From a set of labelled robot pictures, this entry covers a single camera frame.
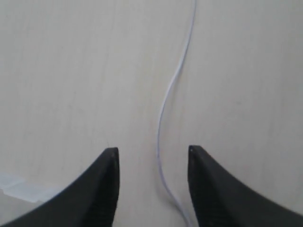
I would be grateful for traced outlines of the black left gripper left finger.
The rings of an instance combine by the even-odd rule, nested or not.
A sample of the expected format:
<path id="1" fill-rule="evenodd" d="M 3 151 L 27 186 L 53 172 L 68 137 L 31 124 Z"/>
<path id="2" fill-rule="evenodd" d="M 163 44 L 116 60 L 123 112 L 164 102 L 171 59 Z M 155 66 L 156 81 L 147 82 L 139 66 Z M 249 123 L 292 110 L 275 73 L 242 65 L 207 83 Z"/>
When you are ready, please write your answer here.
<path id="1" fill-rule="evenodd" d="M 119 150 L 107 148 L 63 191 L 4 226 L 111 227 L 119 190 Z"/>

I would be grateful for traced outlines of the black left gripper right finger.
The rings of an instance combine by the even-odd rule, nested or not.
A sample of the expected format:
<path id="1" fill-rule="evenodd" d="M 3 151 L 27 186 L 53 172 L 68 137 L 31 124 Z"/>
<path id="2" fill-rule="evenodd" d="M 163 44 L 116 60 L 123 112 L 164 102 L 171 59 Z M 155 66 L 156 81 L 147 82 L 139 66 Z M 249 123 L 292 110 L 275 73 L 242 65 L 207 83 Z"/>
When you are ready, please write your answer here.
<path id="1" fill-rule="evenodd" d="M 201 146 L 188 147 L 188 186 L 200 227 L 301 227 L 302 215 L 247 187 Z"/>

